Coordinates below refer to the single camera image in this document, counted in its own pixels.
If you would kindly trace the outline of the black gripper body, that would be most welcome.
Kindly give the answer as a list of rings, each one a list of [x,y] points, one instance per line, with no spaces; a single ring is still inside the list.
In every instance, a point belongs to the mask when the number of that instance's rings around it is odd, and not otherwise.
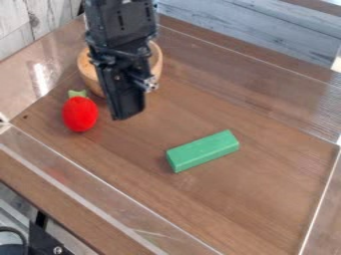
[[[113,69],[148,93],[157,87],[149,41],[157,33],[153,0],[84,0],[85,41],[96,73]]]

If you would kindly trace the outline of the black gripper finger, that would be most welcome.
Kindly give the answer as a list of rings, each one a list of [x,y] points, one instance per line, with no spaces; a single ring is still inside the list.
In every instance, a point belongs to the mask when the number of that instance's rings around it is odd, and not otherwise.
[[[145,108],[145,85],[136,78],[130,78],[130,85],[129,116],[133,116],[137,115]]]
[[[128,83],[125,74],[114,67],[98,65],[96,67],[100,87],[114,120],[125,120],[129,116],[129,102],[132,85]]]

